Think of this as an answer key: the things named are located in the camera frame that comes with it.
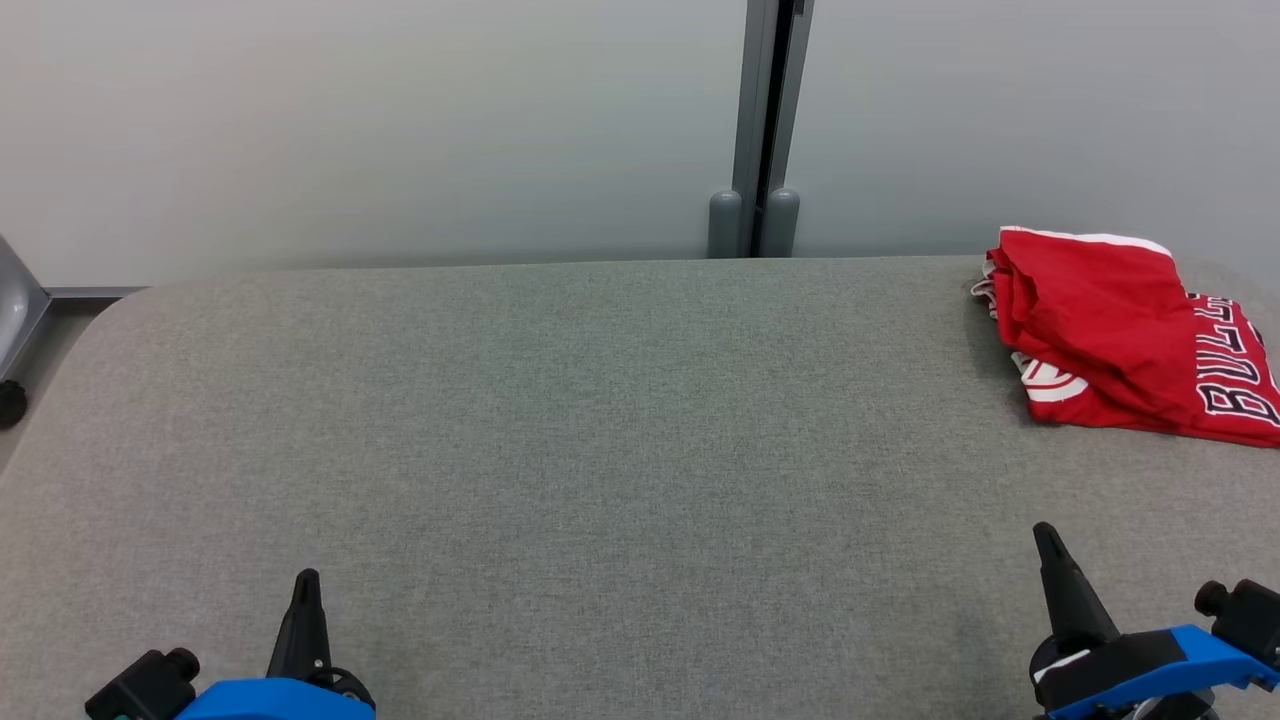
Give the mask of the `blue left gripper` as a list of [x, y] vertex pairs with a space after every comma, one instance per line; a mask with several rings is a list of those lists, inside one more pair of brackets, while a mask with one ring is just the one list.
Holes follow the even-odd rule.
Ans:
[[302, 570], [261, 678], [216, 682], [179, 719], [375, 719], [367, 687], [332, 667], [320, 574]]

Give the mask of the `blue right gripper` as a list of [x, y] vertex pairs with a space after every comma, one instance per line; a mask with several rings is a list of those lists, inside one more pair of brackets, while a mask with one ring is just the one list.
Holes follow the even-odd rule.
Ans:
[[1048, 717], [1087, 719], [1101, 710], [1119, 711], [1219, 685], [1242, 691], [1249, 685], [1272, 691], [1277, 685], [1275, 667], [1198, 626], [1121, 635], [1057, 529], [1038, 521], [1033, 537], [1050, 618], [1050, 644], [1098, 647], [1032, 673], [1037, 700]]

